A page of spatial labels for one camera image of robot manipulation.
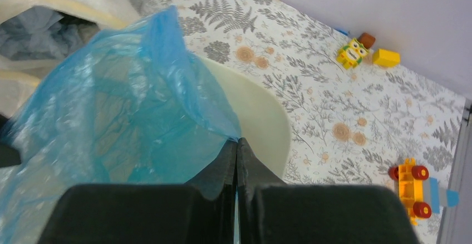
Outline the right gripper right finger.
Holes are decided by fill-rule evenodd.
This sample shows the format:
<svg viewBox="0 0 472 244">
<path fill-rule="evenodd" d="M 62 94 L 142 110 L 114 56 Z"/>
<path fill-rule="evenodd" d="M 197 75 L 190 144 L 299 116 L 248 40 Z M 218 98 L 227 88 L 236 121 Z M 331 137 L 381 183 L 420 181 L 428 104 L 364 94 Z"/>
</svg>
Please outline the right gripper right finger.
<svg viewBox="0 0 472 244">
<path fill-rule="evenodd" d="M 418 243 L 393 191 L 373 185 L 289 185 L 237 145 L 241 243 Z"/>
</svg>

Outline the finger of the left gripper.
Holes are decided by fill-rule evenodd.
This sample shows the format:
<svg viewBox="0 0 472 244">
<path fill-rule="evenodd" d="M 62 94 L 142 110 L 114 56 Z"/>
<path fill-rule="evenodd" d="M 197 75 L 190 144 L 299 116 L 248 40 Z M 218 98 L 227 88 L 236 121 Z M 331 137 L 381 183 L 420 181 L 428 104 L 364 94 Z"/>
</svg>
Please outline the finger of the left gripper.
<svg viewBox="0 0 472 244">
<path fill-rule="evenodd" d="M 12 124 L 8 117 L 1 113 L 1 168 L 21 165 L 21 154 L 6 137 L 11 133 Z"/>
</svg>

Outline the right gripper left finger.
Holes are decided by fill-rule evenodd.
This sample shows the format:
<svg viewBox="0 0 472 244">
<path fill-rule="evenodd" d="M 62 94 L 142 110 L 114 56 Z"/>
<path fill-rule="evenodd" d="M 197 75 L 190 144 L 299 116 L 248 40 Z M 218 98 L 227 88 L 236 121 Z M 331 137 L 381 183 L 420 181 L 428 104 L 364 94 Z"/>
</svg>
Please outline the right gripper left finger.
<svg viewBox="0 0 472 244">
<path fill-rule="evenodd" d="M 183 184 L 80 184 L 57 202 L 39 243 L 233 243 L 237 144 Z"/>
</svg>

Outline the blue plastic trash bag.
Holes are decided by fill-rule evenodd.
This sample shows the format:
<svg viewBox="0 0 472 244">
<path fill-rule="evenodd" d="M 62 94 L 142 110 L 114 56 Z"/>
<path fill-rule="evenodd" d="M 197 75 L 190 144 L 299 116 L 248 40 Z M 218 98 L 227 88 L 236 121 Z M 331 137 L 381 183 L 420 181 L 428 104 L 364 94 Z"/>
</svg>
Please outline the blue plastic trash bag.
<svg viewBox="0 0 472 244">
<path fill-rule="evenodd" d="M 190 52 L 171 6 L 103 30 L 53 69 L 1 130 L 1 242 L 35 243 L 83 183 L 183 183 L 241 136 L 225 92 Z"/>
</svg>

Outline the large translucent white bag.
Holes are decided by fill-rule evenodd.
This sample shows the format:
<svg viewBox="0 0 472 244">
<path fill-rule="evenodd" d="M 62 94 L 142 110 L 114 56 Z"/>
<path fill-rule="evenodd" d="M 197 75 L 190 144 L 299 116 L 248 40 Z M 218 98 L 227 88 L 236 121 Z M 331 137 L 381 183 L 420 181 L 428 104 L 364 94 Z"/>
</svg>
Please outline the large translucent white bag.
<svg viewBox="0 0 472 244">
<path fill-rule="evenodd" d="M 139 17 L 130 0 L 1 0 L 1 114 L 12 116 L 98 31 Z"/>
</svg>

